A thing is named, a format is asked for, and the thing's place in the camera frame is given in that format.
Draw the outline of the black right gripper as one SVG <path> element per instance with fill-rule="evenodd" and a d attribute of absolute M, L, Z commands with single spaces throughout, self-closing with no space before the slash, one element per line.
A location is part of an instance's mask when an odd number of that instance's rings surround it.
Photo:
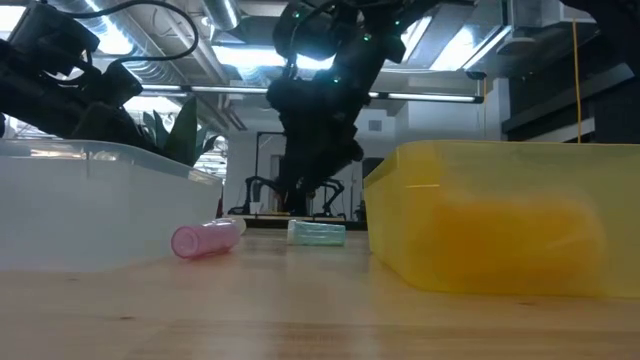
<path fill-rule="evenodd" d="M 279 113 L 298 167 L 335 173 L 363 158 L 355 120 L 371 102 L 369 91 L 384 63 L 401 62 L 405 51 L 397 34 L 359 30 L 339 45 L 331 66 L 311 79 L 283 75 L 270 84 L 266 98 Z M 298 192 L 299 177 L 281 172 L 283 211 L 307 215 L 309 195 L 328 178 L 324 173 L 304 175 Z"/>

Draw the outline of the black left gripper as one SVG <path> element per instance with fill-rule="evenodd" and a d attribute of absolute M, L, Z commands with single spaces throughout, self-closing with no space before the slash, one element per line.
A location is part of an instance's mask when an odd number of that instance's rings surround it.
<path fill-rule="evenodd" d="M 1 42 L 1 111 L 61 138 L 153 144 L 122 109 L 108 106 L 105 74 L 77 42 Z"/>

